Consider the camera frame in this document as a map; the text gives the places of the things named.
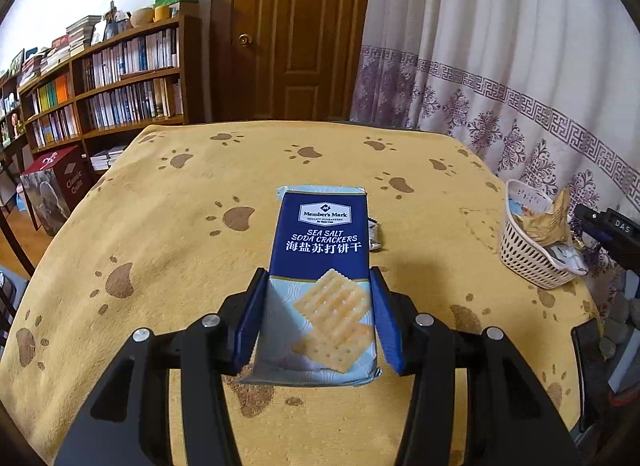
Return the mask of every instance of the cardboard box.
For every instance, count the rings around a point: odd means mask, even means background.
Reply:
[[[169,5],[169,13],[171,17],[174,16],[195,16],[200,17],[200,4],[192,3],[188,1],[179,1],[178,3],[172,3]]]
[[[40,156],[20,179],[40,222],[52,237],[93,185],[76,146]]]

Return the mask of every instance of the wooden floor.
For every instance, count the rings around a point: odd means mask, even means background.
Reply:
[[[18,208],[14,207],[11,214],[9,214],[8,220],[15,238],[18,239],[18,242],[34,267],[37,266],[53,239],[45,233],[43,227],[37,231],[33,228],[28,211],[18,211]],[[20,276],[25,278],[29,277],[18,259],[15,258],[14,252],[2,234],[0,234],[0,265],[4,265],[10,271],[14,271]]]

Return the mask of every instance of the greek key border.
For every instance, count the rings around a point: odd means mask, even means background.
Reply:
[[[363,46],[361,55],[413,65],[435,78],[461,84],[476,94],[508,104],[538,123],[551,135],[595,163],[640,211],[640,173],[603,141],[564,113],[497,81],[443,63],[420,59],[416,54]]]

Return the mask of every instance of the cracker image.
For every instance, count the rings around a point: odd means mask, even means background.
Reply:
[[[293,307],[326,341],[338,344],[351,337],[360,318],[371,309],[371,298],[356,282],[329,269]]]
[[[350,336],[341,343],[328,341],[324,334],[312,329],[292,345],[291,350],[329,369],[345,373],[373,341],[373,326],[356,323]]]

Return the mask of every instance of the metal screw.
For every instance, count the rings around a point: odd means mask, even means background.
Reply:
[[[207,314],[202,319],[202,324],[205,327],[215,327],[219,323],[220,323],[220,316],[218,316],[217,314]]]
[[[486,335],[489,336],[492,340],[501,340],[504,338],[504,332],[502,332],[498,327],[489,327],[486,330]]]
[[[415,317],[415,322],[420,325],[420,327],[431,327],[433,325],[434,319],[431,314],[421,312],[420,314],[418,314],[418,316]]]
[[[151,332],[149,332],[149,329],[137,329],[135,332],[133,332],[133,341],[137,341],[138,343],[140,343],[140,341],[144,341],[146,340],[149,336],[151,335]]]

